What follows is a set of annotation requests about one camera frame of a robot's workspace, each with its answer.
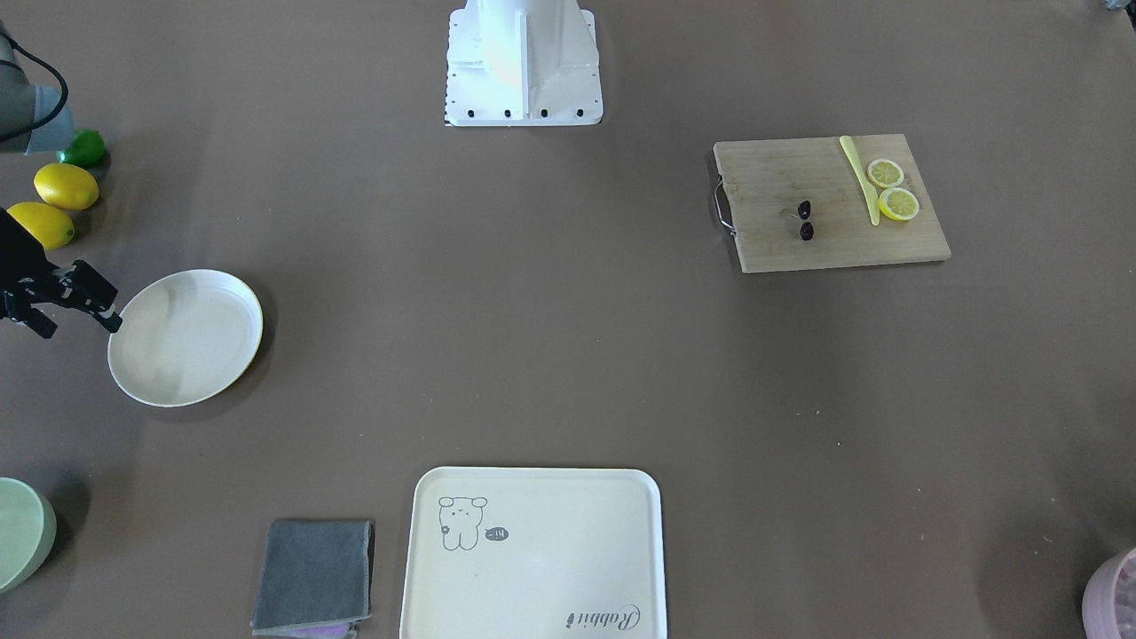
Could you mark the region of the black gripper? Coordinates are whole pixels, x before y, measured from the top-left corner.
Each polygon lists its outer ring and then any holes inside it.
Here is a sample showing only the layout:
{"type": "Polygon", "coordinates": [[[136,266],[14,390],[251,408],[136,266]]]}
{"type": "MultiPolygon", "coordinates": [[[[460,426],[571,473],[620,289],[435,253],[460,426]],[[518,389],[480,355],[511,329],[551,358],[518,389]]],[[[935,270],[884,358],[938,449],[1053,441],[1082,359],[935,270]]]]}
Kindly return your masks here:
{"type": "Polygon", "coordinates": [[[45,259],[44,247],[3,208],[1,213],[1,287],[3,320],[30,327],[43,339],[52,339],[58,325],[34,306],[25,306],[24,279],[45,279],[48,287],[59,287],[56,294],[42,296],[37,302],[78,309],[91,315],[109,333],[122,327],[116,312],[118,288],[84,260],[75,260],[61,269],[45,259]]]}

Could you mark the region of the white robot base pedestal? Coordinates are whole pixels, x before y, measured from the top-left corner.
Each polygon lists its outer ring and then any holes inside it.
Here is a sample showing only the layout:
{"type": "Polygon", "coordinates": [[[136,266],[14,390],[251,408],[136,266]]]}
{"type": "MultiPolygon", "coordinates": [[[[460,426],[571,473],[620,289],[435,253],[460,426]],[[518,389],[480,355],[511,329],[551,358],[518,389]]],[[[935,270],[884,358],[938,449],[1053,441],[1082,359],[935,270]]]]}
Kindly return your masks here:
{"type": "Polygon", "coordinates": [[[596,125],[596,18],[576,1],[467,1],[449,16],[444,124],[596,125]]]}

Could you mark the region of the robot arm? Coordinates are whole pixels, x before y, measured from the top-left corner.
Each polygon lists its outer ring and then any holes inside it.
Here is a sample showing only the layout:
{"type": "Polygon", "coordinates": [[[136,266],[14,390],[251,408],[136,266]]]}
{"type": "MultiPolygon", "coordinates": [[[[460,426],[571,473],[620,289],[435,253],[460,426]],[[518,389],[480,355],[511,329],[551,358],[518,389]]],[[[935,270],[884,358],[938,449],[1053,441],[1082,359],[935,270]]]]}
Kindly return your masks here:
{"type": "MultiPolygon", "coordinates": [[[[8,30],[1,35],[1,49],[5,153],[64,149],[75,133],[66,80],[52,65],[20,47],[8,30]]],[[[109,333],[122,327],[122,316],[114,306],[117,290],[109,280],[84,260],[66,268],[50,263],[43,243],[8,209],[1,213],[1,292],[5,320],[44,339],[55,335],[57,325],[40,312],[39,304],[85,312],[109,333]]]]}

